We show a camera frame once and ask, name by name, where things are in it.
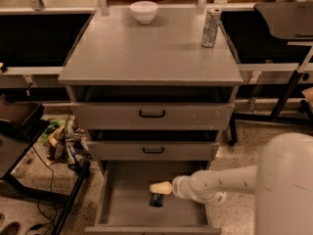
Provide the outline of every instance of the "drawer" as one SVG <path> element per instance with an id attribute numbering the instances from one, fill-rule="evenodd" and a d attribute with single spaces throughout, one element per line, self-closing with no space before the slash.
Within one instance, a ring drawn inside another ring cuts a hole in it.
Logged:
<path id="1" fill-rule="evenodd" d="M 225 129 L 234 104 L 72 103 L 85 129 Z"/>
<path id="2" fill-rule="evenodd" d="M 164 196 L 163 207 L 149 205 L 151 183 L 201 169 L 197 162 L 107 162 L 101 201 L 91 234 L 220 234 L 211 227 L 205 205 Z"/>
<path id="3" fill-rule="evenodd" d="M 95 160 L 212 161 L 217 131 L 101 130 L 88 142 Z"/>

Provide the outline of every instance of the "drawer handle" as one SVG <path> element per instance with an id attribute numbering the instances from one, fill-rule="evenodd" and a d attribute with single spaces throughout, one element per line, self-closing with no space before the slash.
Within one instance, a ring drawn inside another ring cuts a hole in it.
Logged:
<path id="1" fill-rule="evenodd" d="M 158 111 L 158 112 L 151 112 L 151 111 L 142 111 L 142 110 L 139 110 L 139 116 L 141 118 L 164 118 L 165 116 L 165 110 L 162 110 L 161 112 Z"/>
<path id="2" fill-rule="evenodd" d="M 161 154 L 164 152 L 164 147 L 162 148 L 143 148 L 143 153 L 146 154 Z"/>

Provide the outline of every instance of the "can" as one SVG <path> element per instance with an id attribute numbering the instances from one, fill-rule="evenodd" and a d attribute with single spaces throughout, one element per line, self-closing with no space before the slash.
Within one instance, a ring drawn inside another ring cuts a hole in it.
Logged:
<path id="1" fill-rule="evenodd" d="M 206 11 L 202 34 L 202 45 L 204 47 L 214 47 L 218 26 L 221 21 L 221 14 L 219 9 L 209 9 Z"/>

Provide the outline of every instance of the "bowl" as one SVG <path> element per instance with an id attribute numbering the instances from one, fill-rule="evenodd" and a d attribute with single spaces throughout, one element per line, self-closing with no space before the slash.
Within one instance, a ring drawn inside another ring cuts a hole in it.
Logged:
<path id="1" fill-rule="evenodd" d="M 157 4 L 140 1 L 130 5 L 131 15 L 140 24 L 149 24 L 157 15 Z"/>

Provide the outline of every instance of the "gray cabinet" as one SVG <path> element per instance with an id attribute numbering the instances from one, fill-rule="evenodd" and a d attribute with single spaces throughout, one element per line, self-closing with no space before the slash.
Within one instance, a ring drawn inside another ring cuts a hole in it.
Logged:
<path id="1" fill-rule="evenodd" d="M 219 30 L 214 48 L 201 47 L 196 7 L 160 6 L 148 25 L 110 10 L 94 16 L 59 78 L 104 176 L 85 232 L 220 234 L 204 205 L 165 196 L 150 207 L 149 185 L 214 160 L 243 82 L 226 40 Z"/>

